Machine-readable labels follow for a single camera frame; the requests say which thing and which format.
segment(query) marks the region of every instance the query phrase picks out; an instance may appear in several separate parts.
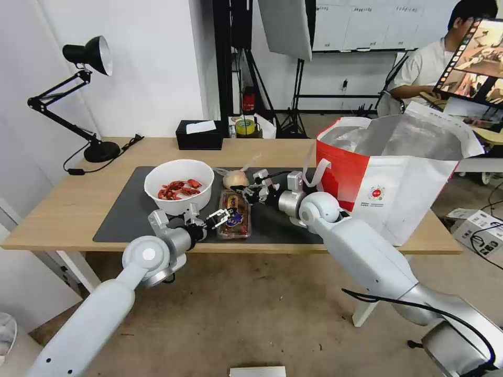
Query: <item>shopping bag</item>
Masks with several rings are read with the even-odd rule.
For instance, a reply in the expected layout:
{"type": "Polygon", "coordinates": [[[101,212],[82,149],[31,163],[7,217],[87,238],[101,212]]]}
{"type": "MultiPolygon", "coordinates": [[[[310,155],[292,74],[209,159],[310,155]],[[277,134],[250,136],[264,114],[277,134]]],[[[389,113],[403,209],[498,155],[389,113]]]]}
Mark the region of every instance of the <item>shopping bag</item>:
{"type": "Polygon", "coordinates": [[[315,148],[318,166],[306,184],[335,196],[396,246],[412,235],[459,161],[484,153],[469,126],[415,102],[401,115],[341,118],[317,136],[315,148]]]}

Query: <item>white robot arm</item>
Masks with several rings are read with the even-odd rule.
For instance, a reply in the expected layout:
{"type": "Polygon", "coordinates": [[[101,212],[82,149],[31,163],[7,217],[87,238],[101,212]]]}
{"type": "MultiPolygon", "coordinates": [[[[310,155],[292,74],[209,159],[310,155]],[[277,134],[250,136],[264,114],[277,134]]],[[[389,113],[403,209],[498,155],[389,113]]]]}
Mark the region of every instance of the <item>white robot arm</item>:
{"type": "Polygon", "coordinates": [[[182,268],[185,253],[206,238],[206,231],[227,221],[232,213],[218,210],[206,221],[193,204],[184,214],[185,226],[168,228],[163,211],[148,217],[156,237],[143,236],[124,250],[124,270],[101,283],[44,347],[27,377],[80,376],[131,310],[139,284],[152,287],[182,268]]]}
{"type": "MultiPolygon", "coordinates": [[[[294,224],[320,235],[330,255],[368,294],[352,293],[354,297],[389,301],[401,316],[421,326],[440,321],[422,343],[445,375],[479,376],[503,368],[503,331],[461,298],[419,283],[405,257],[365,222],[343,212],[334,197],[323,192],[306,196],[300,172],[288,175],[288,190],[273,185],[265,170],[254,178],[251,187],[234,189],[251,204],[272,205],[294,224]]],[[[131,309],[136,286],[156,285],[181,268],[185,252],[231,213],[219,210],[203,222],[190,206],[184,215],[187,225],[171,229],[162,211],[153,212],[149,221],[157,237],[140,237],[126,248],[124,271],[84,301],[44,348],[28,377],[81,375],[131,309]]]]}
{"type": "Polygon", "coordinates": [[[405,257],[381,235],[361,220],[340,217],[332,195],[308,195],[300,204],[299,217],[369,295],[395,302],[396,311],[418,325],[441,321],[422,343],[445,375],[483,375],[503,367],[503,331],[460,297],[422,285],[405,257]]]}

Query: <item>crayfish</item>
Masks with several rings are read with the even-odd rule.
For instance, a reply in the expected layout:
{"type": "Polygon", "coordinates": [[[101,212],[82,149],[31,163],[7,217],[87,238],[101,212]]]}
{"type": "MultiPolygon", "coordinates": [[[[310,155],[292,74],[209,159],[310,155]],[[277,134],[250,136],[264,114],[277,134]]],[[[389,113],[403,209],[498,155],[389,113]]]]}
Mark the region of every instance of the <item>crayfish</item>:
{"type": "Polygon", "coordinates": [[[162,188],[157,193],[157,197],[162,200],[181,200],[178,194],[187,196],[200,194],[201,191],[197,190],[202,184],[196,180],[189,179],[187,181],[173,181],[168,185],[162,185],[162,188]]]}

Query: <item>black tissue box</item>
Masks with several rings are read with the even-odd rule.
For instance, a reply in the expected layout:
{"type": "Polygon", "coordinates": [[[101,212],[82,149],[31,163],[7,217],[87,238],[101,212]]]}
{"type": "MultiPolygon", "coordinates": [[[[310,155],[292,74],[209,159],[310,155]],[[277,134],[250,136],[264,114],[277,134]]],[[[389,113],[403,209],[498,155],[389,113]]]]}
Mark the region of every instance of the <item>black tissue box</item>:
{"type": "Polygon", "coordinates": [[[178,149],[209,149],[222,150],[223,136],[218,130],[220,121],[216,120],[216,129],[187,135],[187,124],[199,123],[205,120],[181,120],[177,128],[178,149]]]}

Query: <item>white t-shirt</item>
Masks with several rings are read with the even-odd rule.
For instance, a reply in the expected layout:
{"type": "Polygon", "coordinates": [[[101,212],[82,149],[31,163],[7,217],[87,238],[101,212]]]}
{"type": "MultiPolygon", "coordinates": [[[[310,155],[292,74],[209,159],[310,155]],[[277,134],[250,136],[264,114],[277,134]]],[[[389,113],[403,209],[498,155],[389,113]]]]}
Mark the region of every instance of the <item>white t-shirt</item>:
{"type": "MultiPolygon", "coordinates": [[[[389,83],[388,90],[402,85],[436,85],[453,55],[454,52],[445,50],[444,38],[415,51],[389,83]]],[[[426,104],[421,97],[404,100],[406,104],[410,101],[426,104]]]]}

